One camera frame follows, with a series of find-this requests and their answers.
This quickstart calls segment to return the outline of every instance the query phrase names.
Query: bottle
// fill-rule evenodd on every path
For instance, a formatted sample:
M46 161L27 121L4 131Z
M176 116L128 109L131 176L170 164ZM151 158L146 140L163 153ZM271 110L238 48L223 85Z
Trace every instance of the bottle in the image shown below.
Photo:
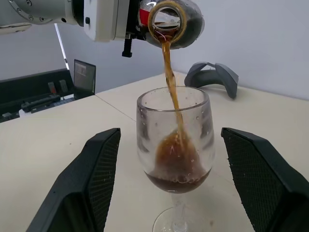
M190 0L142 0L139 27L147 42L161 47L155 32L173 33L171 49L191 45L204 30L199 7Z

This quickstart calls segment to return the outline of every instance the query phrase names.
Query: wine glass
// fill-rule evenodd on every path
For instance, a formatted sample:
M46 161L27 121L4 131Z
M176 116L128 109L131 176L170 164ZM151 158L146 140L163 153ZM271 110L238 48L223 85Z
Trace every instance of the wine glass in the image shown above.
M174 207L156 219L153 232L208 231L209 223L185 207L183 193L199 187L214 162L211 105L201 89L176 87L175 110L167 87L151 90L137 100L138 156L148 178L171 193ZM183 118L180 133L176 114Z

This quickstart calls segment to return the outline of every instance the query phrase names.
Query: gray plastic object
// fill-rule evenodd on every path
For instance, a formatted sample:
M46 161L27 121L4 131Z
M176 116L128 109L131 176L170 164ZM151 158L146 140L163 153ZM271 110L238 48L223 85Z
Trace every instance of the gray plastic object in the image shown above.
M205 66L211 66L212 70L202 70ZM199 88L206 85L223 85L230 98L237 95L238 75L223 64L211 64L206 62L195 63L190 68L185 80L185 86Z

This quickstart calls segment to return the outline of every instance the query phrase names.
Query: red label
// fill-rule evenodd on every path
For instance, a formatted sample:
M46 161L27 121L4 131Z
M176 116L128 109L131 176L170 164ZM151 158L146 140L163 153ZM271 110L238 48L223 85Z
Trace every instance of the red label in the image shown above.
M148 16L149 16L149 11L140 9L140 22L143 25L148 25Z

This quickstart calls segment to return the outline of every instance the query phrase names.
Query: glass stem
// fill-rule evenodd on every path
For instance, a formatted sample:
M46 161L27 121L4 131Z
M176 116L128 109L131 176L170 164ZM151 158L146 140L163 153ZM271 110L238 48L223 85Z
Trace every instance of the glass stem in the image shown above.
M188 225L185 221L185 201L183 194L172 194L174 204L174 219L172 228L175 232L186 232Z

